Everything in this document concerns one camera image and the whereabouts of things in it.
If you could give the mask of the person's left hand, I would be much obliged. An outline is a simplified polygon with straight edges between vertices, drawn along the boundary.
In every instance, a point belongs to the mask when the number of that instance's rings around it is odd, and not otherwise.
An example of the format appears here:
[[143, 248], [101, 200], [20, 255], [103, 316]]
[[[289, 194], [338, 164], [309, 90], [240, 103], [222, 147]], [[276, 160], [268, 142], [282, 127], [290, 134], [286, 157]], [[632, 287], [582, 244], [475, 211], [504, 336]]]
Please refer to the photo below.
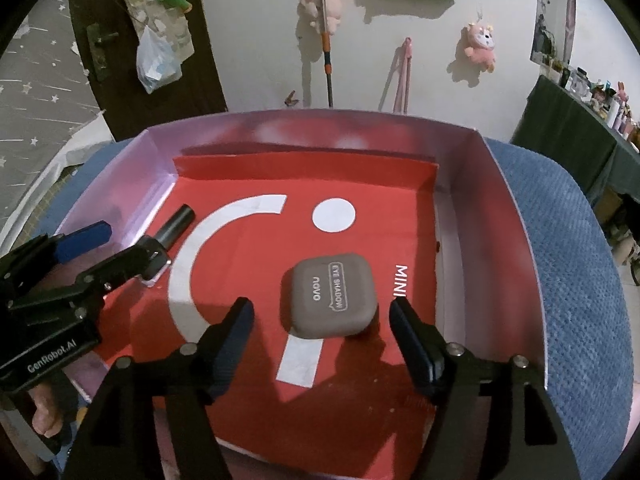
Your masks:
[[35, 404], [32, 429], [50, 439], [62, 431], [66, 422], [76, 418], [78, 393], [64, 374], [53, 375], [28, 390]]

